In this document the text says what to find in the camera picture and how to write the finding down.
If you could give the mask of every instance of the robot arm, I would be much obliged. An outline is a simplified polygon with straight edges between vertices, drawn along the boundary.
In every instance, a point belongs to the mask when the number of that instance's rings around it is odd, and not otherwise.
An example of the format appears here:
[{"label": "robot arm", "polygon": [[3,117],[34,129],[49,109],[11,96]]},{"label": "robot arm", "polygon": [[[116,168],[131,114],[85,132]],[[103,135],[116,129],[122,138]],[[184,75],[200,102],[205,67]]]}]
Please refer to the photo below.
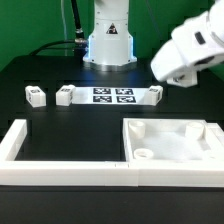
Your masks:
[{"label": "robot arm", "polygon": [[224,0],[210,11],[187,19],[175,28],[151,62],[158,81],[189,87],[197,84],[197,71],[224,61]]}]

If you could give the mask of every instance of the black table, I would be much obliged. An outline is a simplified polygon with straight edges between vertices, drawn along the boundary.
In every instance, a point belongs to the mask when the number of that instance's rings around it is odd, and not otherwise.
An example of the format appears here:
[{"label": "black table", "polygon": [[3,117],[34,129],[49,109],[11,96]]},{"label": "black table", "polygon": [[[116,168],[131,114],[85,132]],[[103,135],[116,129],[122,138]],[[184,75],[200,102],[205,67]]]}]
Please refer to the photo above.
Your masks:
[{"label": "black table", "polygon": [[[0,138],[14,119],[28,121],[16,160],[125,161],[123,118],[205,119],[224,128],[224,82],[209,70],[191,88],[158,83],[147,60],[128,72],[83,68],[79,58],[21,56],[0,73]],[[62,85],[148,88],[156,106],[56,106]],[[32,108],[25,87],[39,86],[47,106]],[[224,223],[224,189],[177,187],[0,187],[0,223]]]}]

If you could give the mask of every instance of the white box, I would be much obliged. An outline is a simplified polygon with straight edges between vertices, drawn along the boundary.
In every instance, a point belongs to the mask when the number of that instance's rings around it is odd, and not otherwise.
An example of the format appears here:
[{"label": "white box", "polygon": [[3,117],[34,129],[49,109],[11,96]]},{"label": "white box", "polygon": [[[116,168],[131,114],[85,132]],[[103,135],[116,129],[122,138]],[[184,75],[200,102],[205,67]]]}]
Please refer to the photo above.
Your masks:
[{"label": "white box", "polygon": [[32,107],[46,106],[46,94],[38,86],[27,86],[25,92],[26,100]]},{"label": "white box", "polygon": [[56,93],[56,104],[59,106],[69,106],[72,103],[74,92],[74,85],[62,86]]},{"label": "white box", "polygon": [[156,104],[162,99],[163,87],[162,86],[150,86],[145,92],[144,104],[156,106]]}]

